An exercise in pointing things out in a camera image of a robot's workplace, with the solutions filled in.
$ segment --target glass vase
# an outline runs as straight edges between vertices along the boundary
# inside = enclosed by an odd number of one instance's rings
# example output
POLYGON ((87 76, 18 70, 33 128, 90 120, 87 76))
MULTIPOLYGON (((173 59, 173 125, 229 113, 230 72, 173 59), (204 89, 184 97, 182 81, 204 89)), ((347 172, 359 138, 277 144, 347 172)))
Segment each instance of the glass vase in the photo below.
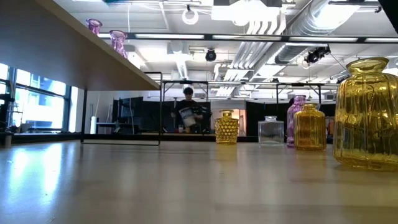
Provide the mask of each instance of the glass vase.
POLYGON ((386 58, 351 62, 352 77, 336 99, 334 151, 344 165, 372 170, 398 169, 398 79, 383 73, 386 58))
POLYGON ((236 144, 238 140, 239 120, 232 118, 233 110, 222 110, 222 117, 216 119, 216 142, 218 144, 236 144))
POLYGON ((86 23, 88 25, 88 29, 92 31, 95 35, 98 35, 100 33, 100 28, 102 26, 102 23, 97 20, 97 19, 87 19, 86 23))
POLYGON ((303 109, 305 95, 294 96, 294 103, 287 110, 287 146, 294 147, 294 114, 303 109))
POLYGON ((117 51, 124 58, 127 58, 127 52, 124 49, 124 40, 126 40, 127 34, 120 30, 111 30, 109 32, 112 40, 112 48, 117 51))
POLYGON ((285 141, 284 122, 277 121, 276 116, 266 116, 265 121, 258 122, 260 144, 283 144, 285 141))
POLYGON ((294 147, 296 150, 323 151, 326 149, 326 117, 316 104, 305 104, 294 115, 294 147))

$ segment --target spotlight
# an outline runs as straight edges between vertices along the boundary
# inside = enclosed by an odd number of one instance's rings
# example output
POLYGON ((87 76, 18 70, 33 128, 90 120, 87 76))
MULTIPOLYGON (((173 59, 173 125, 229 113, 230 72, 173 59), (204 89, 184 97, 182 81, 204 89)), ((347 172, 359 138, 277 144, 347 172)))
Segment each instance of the spotlight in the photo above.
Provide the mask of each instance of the spotlight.
POLYGON ((207 53, 206 53, 206 61, 208 62, 212 62, 214 60, 216 60, 217 55, 216 52, 214 51, 214 49, 208 49, 207 53))
POLYGON ((309 51, 304 61, 308 64, 317 63, 325 55, 330 54, 329 45, 327 47, 317 47, 314 51, 309 51))

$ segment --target security camera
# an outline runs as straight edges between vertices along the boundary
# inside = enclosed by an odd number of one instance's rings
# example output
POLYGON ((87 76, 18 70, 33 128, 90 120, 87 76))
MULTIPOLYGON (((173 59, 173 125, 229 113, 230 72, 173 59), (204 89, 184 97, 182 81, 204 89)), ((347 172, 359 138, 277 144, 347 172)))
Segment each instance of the security camera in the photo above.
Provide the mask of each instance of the security camera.
POLYGON ((206 53, 206 61, 208 62, 212 62, 214 60, 216 60, 217 55, 216 52, 214 51, 214 49, 208 49, 207 53, 206 53))

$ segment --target dark hair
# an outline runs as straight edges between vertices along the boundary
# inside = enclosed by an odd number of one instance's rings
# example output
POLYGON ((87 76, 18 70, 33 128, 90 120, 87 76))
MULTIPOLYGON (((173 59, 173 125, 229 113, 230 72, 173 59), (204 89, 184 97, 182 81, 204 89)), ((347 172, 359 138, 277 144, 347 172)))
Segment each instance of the dark hair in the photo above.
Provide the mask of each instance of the dark hair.
POLYGON ((192 95, 193 94, 193 90, 191 87, 186 87, 184 89, 184 95, 192 95))

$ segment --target gold bottle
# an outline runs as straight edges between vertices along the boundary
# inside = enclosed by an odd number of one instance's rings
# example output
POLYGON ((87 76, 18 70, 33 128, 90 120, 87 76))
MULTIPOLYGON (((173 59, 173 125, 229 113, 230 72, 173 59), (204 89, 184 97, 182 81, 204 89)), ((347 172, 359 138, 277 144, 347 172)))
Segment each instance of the gold bottle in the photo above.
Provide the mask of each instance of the gold bottle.
POLYGON ((294 114, 294 147, 297 150, 322 151, 326 149, 326 117, 316 104, 305 104, 294 114))
POLYGON ((236 144, 238 138, 238 119, 232 118, 233 110, 222 110, 223 116, 216 120, 216 142, 220 144, 236 144))
POLYGON ((351 62, 337 92, 333 155, 342 164, 398 170, 398 78, 386 58, 351 62))

